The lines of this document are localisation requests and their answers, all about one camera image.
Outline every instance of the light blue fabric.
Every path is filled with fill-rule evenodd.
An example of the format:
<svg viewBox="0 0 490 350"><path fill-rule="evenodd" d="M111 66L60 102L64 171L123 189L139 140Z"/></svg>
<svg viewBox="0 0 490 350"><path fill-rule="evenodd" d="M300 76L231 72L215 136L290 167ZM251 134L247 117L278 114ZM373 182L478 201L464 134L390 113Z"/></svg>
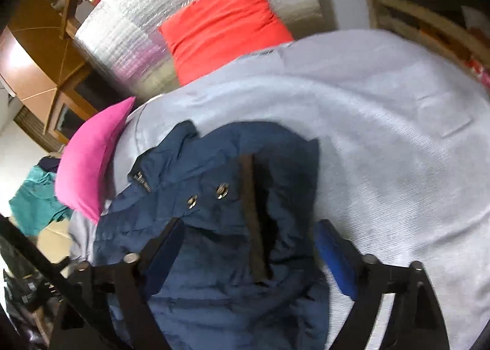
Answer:
<svg viewBox="0 0 490 350"><path fill-rule="evenodd" d="M9 201L19 229L28 237L37 236L53 221L60 222L72 216L72 210L55 196L55 177L56 174L34 166Z"/></svg>

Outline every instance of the white wall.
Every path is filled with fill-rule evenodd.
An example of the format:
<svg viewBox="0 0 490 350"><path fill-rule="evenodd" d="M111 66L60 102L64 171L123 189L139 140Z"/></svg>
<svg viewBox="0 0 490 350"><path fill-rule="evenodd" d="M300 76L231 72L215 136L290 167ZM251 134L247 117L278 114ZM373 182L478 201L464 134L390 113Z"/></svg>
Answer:
<svg viewBox="0 0 490 350"><path fill-rule="evenodd" d="M0 102L5 101L2 99L2 96L5 95L5 91L0 91ZM10 103L3 103L2 111L0 112L0 136L3 133L3 130L8 125L9 122L14 120L15 115L19 113L22 108L22 102L16 97L10 100Z"/></svg>
<svg viewBox="0 0 490 350"><path fill-rule="evenodd" d="M369 29L366 0L319 0L328 30Z"/></svg>
<svg viewBox="0 0 490 350"><path fill-rule="evenodd" d="M0 131L8 120L8 99L9 94L7 90L0 87Z"/></svg>
<svg viewBox="0 0 490 350"><path fill-rule="evenodd" d="M8 201L24 182L31 167L46 155L13 121L0 135L0 213L11 216Z"/></svg>

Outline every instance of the wooden cabinet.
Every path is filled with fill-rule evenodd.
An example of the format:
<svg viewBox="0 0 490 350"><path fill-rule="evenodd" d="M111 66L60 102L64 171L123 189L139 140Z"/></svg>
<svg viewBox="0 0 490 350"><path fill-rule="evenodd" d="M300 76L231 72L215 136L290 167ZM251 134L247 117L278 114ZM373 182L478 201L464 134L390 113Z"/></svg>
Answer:
<svg viewBox="0 0 490 350"><path fill-rule="evenodd" d="M71 38L47 0L21 0L0 36L0 75L61 143L98 111L119 101Z"/></svg>

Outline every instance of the pink pillow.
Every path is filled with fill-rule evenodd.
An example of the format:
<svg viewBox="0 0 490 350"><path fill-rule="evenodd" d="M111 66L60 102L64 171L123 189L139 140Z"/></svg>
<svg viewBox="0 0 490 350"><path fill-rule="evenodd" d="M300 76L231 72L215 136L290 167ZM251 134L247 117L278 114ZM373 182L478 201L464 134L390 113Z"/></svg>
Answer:
<svg viewBox="0 0 490 350"><path fill-rule="evenodd" d="M105 171L131 112L135 97L99 112L86 121L69 141L55 181L58 200L99 222L105 201Z"/></svg>

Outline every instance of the brown fabric trim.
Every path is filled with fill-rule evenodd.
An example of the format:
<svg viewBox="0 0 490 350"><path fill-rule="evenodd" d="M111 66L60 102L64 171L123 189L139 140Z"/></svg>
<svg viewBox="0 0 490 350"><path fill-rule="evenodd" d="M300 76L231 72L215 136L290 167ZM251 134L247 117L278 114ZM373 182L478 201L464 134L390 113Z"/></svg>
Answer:
<svg viewBox="0 0 490 350"><path fill-rule="evenodd" d="M243 215L245 216L250 237L250 268L254 282L264 282L269 279L269 273L265 262L262 230L255 203L253 155L241 155L239 162L242 177L241 199Z"/></svg>

